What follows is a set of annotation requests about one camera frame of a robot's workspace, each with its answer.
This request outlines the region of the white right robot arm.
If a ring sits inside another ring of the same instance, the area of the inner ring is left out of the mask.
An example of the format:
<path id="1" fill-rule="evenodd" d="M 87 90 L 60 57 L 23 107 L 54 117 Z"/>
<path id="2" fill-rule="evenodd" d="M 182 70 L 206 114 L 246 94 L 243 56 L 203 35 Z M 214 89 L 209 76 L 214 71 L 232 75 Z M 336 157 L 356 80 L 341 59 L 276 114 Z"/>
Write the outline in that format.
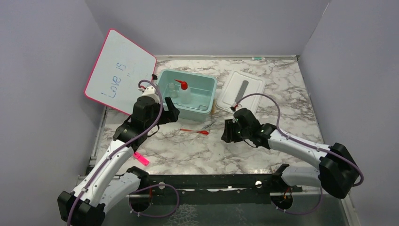
<path id="1" fill-rule="evenodd" d="M 293 136 L 270 123 L 261 124 L 254 114 L 242 108 L 224 121 L 221 139 L 226 143 L 251 141 L 255 147 L 264 147 L 287 153 L 310 164 L 309 167 L 286 167 L 271 179 L 272 187 L 279 192 L 289 186 L 320 187 L 331 196 L 343 199 L 356 180 L 360 170 L 347 148 L 340 144 L 324 145 Z"/>

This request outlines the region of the white squeeze bottle red nozzle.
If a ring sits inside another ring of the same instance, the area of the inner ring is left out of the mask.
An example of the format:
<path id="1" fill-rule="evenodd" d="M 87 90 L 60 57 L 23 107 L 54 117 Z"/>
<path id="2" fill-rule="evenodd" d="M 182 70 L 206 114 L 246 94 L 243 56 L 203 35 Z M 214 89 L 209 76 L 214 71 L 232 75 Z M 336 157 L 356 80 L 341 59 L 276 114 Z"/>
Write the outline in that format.
<path id="1" fill-rule="evenodd" d="M 180 95 L 181 103 L 183 105 L 189 104 L 192 100 L 190 86 L 188 85 L 188 83 L 186 81 L 182 81 L 182 80 L 175 80 L 175 81 L 180 83 L 179 95 Z"/>

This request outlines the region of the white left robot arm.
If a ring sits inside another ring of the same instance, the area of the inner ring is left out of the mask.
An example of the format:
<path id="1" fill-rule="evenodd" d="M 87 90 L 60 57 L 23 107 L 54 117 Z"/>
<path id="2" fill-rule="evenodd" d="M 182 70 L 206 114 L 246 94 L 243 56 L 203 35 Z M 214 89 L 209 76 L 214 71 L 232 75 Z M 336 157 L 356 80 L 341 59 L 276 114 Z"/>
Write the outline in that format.
<path id="1" fill-rule="evenodd" d="M 153 127 L 176 122 L 179 113 L 170 97 L 159 102 L 153 97 L 139 97 L 98 164 L 71 192 L 59 195 L 62 220 L 69 226 L 100 226 L 106 213 L 125 196 L 150 191 L 149 174 L 138 167 L 129 168 L 118 180 L 113 178 Z"/>

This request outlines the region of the small clear glass jar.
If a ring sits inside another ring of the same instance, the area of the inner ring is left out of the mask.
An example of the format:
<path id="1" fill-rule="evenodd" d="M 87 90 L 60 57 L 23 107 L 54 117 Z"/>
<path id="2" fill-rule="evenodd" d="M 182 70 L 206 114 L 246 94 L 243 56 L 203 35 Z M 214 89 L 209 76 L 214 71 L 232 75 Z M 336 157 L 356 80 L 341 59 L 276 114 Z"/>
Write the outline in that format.
<path id="1" fill-rule="evenodd" d="M 178 92 L 177 92 L 177 88 L 176 85 L 171 82 L 168 84 L 168 94 L 171 98 L 177 98 L 178 97 Z"/>

